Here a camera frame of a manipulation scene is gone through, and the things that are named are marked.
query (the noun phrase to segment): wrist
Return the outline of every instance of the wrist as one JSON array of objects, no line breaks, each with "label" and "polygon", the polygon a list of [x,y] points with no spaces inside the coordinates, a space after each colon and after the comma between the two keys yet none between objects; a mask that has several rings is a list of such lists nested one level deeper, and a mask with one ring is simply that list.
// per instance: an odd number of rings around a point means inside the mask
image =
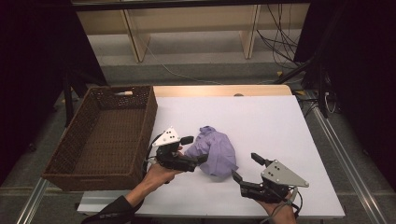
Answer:
[{"label": "wrist", "polygon": [[129,191],[129,193],[127,195],[125,195],[125,199],[128,201],[128,203],[132,207],[136,207],[151,192],[152,192],[152,190],[150,190],[150,188],[147,185],[140,183],[134,189]]},{"label": "wrist", "polygon": [[275,224],[295,224],[296,219],[293,209],[289,205],[284,205],[276,208],[271,218]]}]

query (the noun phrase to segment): black cable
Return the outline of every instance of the black cable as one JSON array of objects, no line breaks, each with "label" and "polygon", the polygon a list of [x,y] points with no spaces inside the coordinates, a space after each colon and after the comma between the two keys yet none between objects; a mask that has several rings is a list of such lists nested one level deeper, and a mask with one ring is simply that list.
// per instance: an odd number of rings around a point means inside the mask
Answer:
[{"label": "black cable", "polygon": [[269,7],[268,4],[267,4],[267,7],[268,7],[268,10],[269,10],[270,13],[271,13],[271,16],[272,16],[272,18],[273,18],[273,20],[274,20],[274,22],[275,22],[275,25],[276,25],[278,31],[282,32],[282,33],[285,35],[285,37],[286,37],[289,41],[291,41],[291,43],[297,45],[297,43],[295,43],[292,39],[290,39],[290,37],[289,37],[288,35],[286,35],[286,34],[279,28],[279,26],[278,26],[278,24],[277,24],[277,22],[276,22],[275,16],[274,16],[274,14],[273,14],[273,12],[272,12],[272,10],[271,10],[271,8]]},{"label": "black cable", "polygon": [[276,37],[277,34],[280,33],[280,36],[282,38],[282,43],[283,43],[283,47],[286,51],[286,54],[288,55],[289,61],[291,61],[292,63],[294,63],[295,65],[299,65],[298,63],[296,63],[289,55],[289,50],[293,53],[293,55],[295,54],[294,50],[292,49],[291,45],[297,45],[292,39],[290,39],[289,35],[286,35],[285,32],[282,30],[282,25],[281,25],[281,19],[282,19],[282,13],[283,13],[283,5],[282,4],[278,4],[278,19],[279,19],[279,23],[276,22],[274,13],[272,12],[271,8],[269,7],[269,5],[267,5],[269,12],[271,13],[271,16],[274,20],[274,23],[276,24],[276,28],[277,28],[277,32],[276,32]]},{"label": "black cable", "polygon": [[286,204],[286,203],[278,204],[277,207],[274,208],[274,210],[273,210],[273,212],[271,213],[270,217],[271,217],[271,218],[274,217],[274,216],[279,212],[279,210],[280,210],[282,207],[284,207],[284,206],[287,206],[287,204]]},{"label": "black cable", "polygon": [[148,171],[148,165],[149,165],[148,159],[149,159],[149,158],[153,158],[153,157],[150,157],[150,155],[149,155],[149,154],[151,153],[151,150],[152,150],[152,144],[153,144],[155,141],[157,141],[157,139],[158,139],[161,135],[162,135],[162,133],[158,134],[158,135],[152,140],[151,144],[150,144],[149,147],[148,147],[148,151],[147,151],[147,153],[146,153],[146,157],[145,157],[145,160],[143,161],[143,167],[142,167],[142,174],[143,174],[143,177],[146,175],[146,173],[147,173],[147,171]]},{"label": "black cable", "polygon": [[303,209],[303,195],[301,195],[300,191],[297,191],[298,195],[300,196],[300,208],[296,211],[296,213],[294,214],[297,218],[297,216],[299,216],[300,211]]},{"label": "black cable", "polygon": [[308,102],[308,103],[318,103],[318,99],[302,100],[302,99],[299,99],[298,97],[296,97],[296,98],[297,98],[297,102],[298,102],[299,105],[300,105],[300,109],[301,109],[301,110],[304,109],[304,103],[305,103],[305,102]]},{"label": "black cable", "polygon": [[298,101],[301,102],[313,102],[313,103],[317,103],[319,101],[319,99],[301,99],[300,97],[294,95]]},{"label": "black cable", "polygon": [[276,60],[275,55],[274,55],[274,52],[277,53],[278,55],[282,56],[282,57],[285,58],[286,60],[292,62],[292,63],[295,63],[295,62],[294,62],[291,58],[289,58],[288,56],[284,55],[284,54],[283,54],[282,52],[280,52],[279,50],[275,49],[275,48],[268,42],[268,40],[270,40],[270,39],[264,37],[264,36],[260,33],[260,31],[257,30],[256,32],[259,34],[260,38],[262,39],[262,42],[264,42],[264,44],[273,52],[273,58],[274,58],[275,63],[276,63],[277,65],[283,67],[283,68],[293,69],[293,67],[288,67],[288,66],[285,66],[284,64],[280,64],[280,63]]},{"label": "black cable", "polygon": [[278,44],[284,44],[282,41],[270,39],[270,38],[267,38],[267,37],[265,37],[265,36],[262,36],[262,38],[264,38],[264,39],[267,40],[267,41],[276,42],[276,43],[278,43]]},{"label": "black cable", "polygon": [[293,6],[293,3],[290,4],[289,7],[289,29],[288,29],[288,35],[290,35],[290,26],[291,26],[291,7]]},{"label": "black cable", "polygon": [[308,116],[308,114],[313,110],[313,109],[315,109],[315,107],[318,107],[318,103],[313,103],[310,107],[309,107],[309,109],[306,111],[306,113],[305,113],[305,115],[304,115],[304,118],[306,119],[306,116]]}]

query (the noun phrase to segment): cable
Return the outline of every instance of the cable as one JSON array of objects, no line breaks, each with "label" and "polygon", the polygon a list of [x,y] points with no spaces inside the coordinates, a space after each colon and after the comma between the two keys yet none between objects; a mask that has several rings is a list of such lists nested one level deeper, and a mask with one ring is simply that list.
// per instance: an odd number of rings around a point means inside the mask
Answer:
[{"label": "cable", "polygon": [[274,208],[274,211],[272,212],[272,214],[268,218],[262,220],[260,222],[260,224],[264,224],[265,222],[274,218],[274,216],[276,216],[276,214],[279,213],[280,209],[282,209],[285,205],[287,205],[287,204],[286,203],[279,204],[276,208]]},{"label": "cable", "polygon": [[181,74],[177,74],[172,72],[168,67],[165,66],[165,64],[161,63],[161,61],[154,55],[154,53],[151,51],[151,49],[149,48],[149,46],[142,40],[142,38],[139,36],[140,41],[145,45],[146,49],[148,50],[148,52],[152,55],[152,57],[160,64],[162,65],[166,71],[168,71],[170,74],[176,76],[176,77],[184,77],[193,81],[197,81],[197,82],[204,82],[204,83],[212,83],[212,84],[217,84],[217,85],[224,85],[222,83],[216,82],[216,81],[208,81],[208,80],[201,80],[201,79],[197,79],[197,78],[193,78],[193,77],[187,77]]},{"label": "cable", "polygon": [[300,208],[295,212],[297,216],[299,216],[300,211],[303,209],[303,196],[301,195],[300,191],[297,192],[300,196]]},{"label": "cable", "polygon": [[291,41],[291,43],[297,45],[297,43],[295,43],[292,39],[290,39],[290,37],[289,37],[288,35],[286,35],[286,34],[282,31],[282,29],[278,26],[278,24],[277,24],[277,22],[276,22],[276,19],[275,19],[275,16],[274,16],[274,14],[273,14],[273,12],[272,12],[272,10],[271,10],[271,8],[269,7],[268,4],[267,4],[267,7],[268,7],[268,10],[269,10],[270,13],[271,13],[271,16],[272,16],[272,18],[273,18],[273,20],[274,20],[274,22],[275,22],[275,25],[276,25],[278,31],[281,32],[281,33],[283,33],[283,35],[285,35],[285,37],[286,37],[289,41]]},{"label": "cable", "polygon": [[277,15],[278,15],[278,21],[279,21],[279,26],[278,26],[278,29],[279,29],[279,31],[280,31],[280,36],[282,37],[282,41],[283,41],[283,49],[286,51],[286,54],[289,56],[289,58],[291,58],[290,57],[290,55],[289,55],[289,51],[286,49],[286,45],[285,45],[285,42],[289,45],[289,49],[291,50],[291,52],[294,54],[294,51],[292,50],[292,48],[291,48],[291,46],[290,46],[290,44],[289,44],[289,42],[288,42],[288,40],[285,38],[285,33],[283,32],[283,30],[282,30],[282,14],[283,14],[283,4],[278,4],[277,5]]},{"label": "cable", "polygon": [[148,165],[149,165],[148,159],[155,157],[155,156],[151,156],[151,157],[150,157],[150,155],[149,155],[149,154],[151,153],[151,150],[152,150],[152,144],[153,144],[155,141],[157,141],[157,139],[158,139],[161,135],[162,135],[162,133],[158,134],[158,135],[152,140],[151,144],[150,144],[149,147],[148,147],[148,151],[147,151],[147,153],[146,153],[146,157],[145,157],[145,159],[143,160],[143,166],[142,166],[142,176],[143,176],[143,177],[146,175],[146,173],[147,173],[147,171],[148,171]]},{"label": "cable", "polygon": [[295,83],[295,82],[299,82],[301,80],[303,80],[303,78],[300,78],[300,79],[297,79],[297,80],[294,80],[294,81],[285,82],[285,84]]},{"label": "cable", "polygon": [[274,80],[265,80],[261,82],[256,82],[254,85],[265,84],[265,83],[274,83]]},{"label": "cable", "polygon": [[263,38],[264,38],[265,40],[267,40],[267,41],[276,42],[276,43],[278,43],[278,44],[284,44],[284,42],[281,42],[281,41],[278,41],[278,40],[270,39],[270,38],[267,38],[267,37],[264,37],[264,36],[263,36]]},{"label": "cable", "polygon": [[300,97],[298,97],[298,95],[295,95],[295,94],[294,94],[294,96],[296,97],[297,102],[300,105],[300,109],[302,109],[302,110],[304,109],[304,103],[305,102],[311,103],[311,106],[312,106],[313,103],[317,103],[318,102],[318,99],[301,99]]},{"label": "cable", "polygon": [[282,56],[283,58],[285,58],[287,61],[290,61],[290,62],[296,64],[296,63],[293,61],[293,59],[291,59],[291,58],[288,57],[287,55],[285,55],[285,54],[283,54],[282,52],[280,52],[278,49],[276,49],[274,46],[272,46],[271,43],[268,42],[268,40],[271,40],[271,41],[274,42],[274,45],[275,45],[275,42],[279,42],[279,41],[277,41],[277,40],[272,40],[272,39],[268,39],[268,38],[264,37],[264,36],[260,33],[259,30],[256,30],[256,32],[259,34],[260,38],[262,39],[262,42],[273,52],[273,58],[274,58],[275,63],[276,63],[277,65],[283,67],[283,68],[293,69],[293,67],[288,67],[288,66],[285,66],[284,64],[280,64],[280,63],[276,60],[274,52],[275,52],[276,54]]},{"label": "cable", "polygon": [[304,118],[306,119],[306,116],[308,116],[308,114],[315,109],[315,107],[318,107],[318,103],[312,103],[312,105],[309,107],[309,109],[306,111]]},{"label": "cable", "polygon": [[337,102],[334,102],[334,107],[332,108],[332,110],[330,110],[329,105],[327,104],[327,96],[328,96],[327,94],[324,96],[324,102],[326,103],[327,110],[329,110],[330,113],[334,113],[335,108],[337,106]]},{"label": "cable", "polygon": [[293,6],[293,3],[290,4],[289,7],[289,29],[288,29],[288,36],[290,35],[290,26],[291,26],[291,7]]}]

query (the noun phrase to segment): metal rail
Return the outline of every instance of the metal rail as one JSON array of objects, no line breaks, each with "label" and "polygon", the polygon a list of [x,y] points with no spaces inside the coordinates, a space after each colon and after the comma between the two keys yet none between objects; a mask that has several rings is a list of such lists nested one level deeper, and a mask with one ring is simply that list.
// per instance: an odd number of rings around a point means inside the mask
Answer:
[{"label": "metal rail", "polygon": [[17,224],[27,224],[30,223],[35,216],[35,211],[40,205],[41,199],[46,192],[46,188],[49,182],[43,178],[40,178],[35,184],[32,194],[27,200],[25,206],[21,210],[20,217],[17,220]]}]

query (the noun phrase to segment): gray floor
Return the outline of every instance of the gray floor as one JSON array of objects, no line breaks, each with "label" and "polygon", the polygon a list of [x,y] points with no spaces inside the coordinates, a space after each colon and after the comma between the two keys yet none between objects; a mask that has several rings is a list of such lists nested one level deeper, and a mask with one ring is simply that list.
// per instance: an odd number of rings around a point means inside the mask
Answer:
[{"label": "gray floor", "polygon": [[[269,37],[274,32],[266,33]],[[205,84],[266,84],[277,79],[282,69],[274,63],[272,51],[259,38],[255,40],[253,57],[244,58],[236,32],[186,33],[153,35],[145,61],[136,63],[126,35],[90,36],[98,62],[110,85],[205,85]],[[299,89],[301,76],[290,81]],[[32,189],[43,172],[53,150],[64,131],[65,108],[62,95],[35,140],[37,151],[25,153],[15,165],[8,179],[0,188],[1,223],[15,223]],[[309,108],[304,104],[302,113]],[[380,210],[389,223],[396,223],[396,194],[378,172],[370,157],[363,153],[356,136],[342,114],[329,113],[329,121],[335,129],[354,165],[375,196]],[[346,217],[325,220],[324,223],[371,223],[361,200],[353,189],[340,165],[332,146],[319,125],[314,112],[306,117],[306,123],[320,157],[326,167],[333,187]],[[75,204],[82,193],[65,194],[49,185],[32,223],[79,223],[84,216],[76,212]],[[157,223],[203,223],[200,219],[161,218]],[[303,220],[299,223],[320,223],[320,220]],[[204,223],[257,223],[256,220],[206,219]]]}]

